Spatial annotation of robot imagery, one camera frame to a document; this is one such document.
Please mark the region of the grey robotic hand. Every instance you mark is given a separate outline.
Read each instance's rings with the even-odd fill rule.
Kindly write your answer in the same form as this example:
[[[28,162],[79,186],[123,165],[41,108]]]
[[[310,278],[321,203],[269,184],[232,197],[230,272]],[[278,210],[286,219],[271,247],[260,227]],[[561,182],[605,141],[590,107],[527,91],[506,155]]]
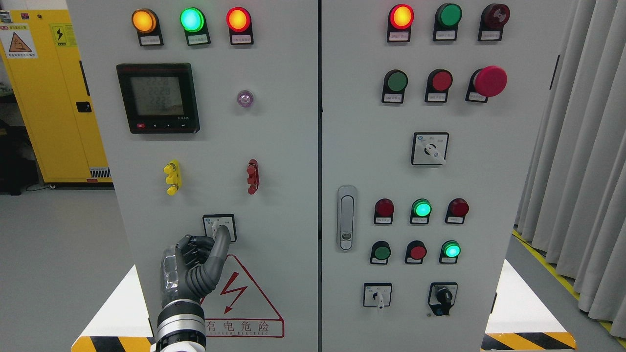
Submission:
[[[230,231],[219,225],[213,236],[185,235],[167,247],[161,262],[161,306],[177,299],[199,302],[219,283],[230,246]]]

